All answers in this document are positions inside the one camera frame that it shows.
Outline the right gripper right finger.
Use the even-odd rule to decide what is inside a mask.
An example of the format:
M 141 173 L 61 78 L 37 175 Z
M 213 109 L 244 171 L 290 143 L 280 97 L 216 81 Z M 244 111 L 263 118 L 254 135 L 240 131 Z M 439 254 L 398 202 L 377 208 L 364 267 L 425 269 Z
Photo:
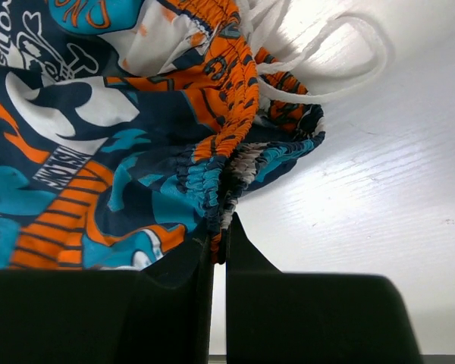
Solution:
M 287 273 L 228 231 L 229 363 L 420 363 L 402 296 L 380 275 Z

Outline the colourful patterned shorts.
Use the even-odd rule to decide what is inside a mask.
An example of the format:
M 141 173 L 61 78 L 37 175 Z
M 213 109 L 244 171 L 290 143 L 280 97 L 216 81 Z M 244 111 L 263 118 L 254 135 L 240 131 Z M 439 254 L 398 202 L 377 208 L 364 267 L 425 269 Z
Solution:
M 0 1 L 0 269 L 140 270 L 200 225 L 212 258 L 238 199 L 325 138 L 322 103 L 388 62 L 341 14 L 295 55 L 286 1 Z M 372 50 L 347 89 L 292 74 L 340 27 Z

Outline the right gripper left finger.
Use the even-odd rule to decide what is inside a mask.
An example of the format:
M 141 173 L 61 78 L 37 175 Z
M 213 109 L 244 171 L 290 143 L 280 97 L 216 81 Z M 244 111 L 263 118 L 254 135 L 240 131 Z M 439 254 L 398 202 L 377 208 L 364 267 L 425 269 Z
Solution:
M 199 225 L 141 271 L 0 271 L 0 363 L 205 363 L 213 267 Z

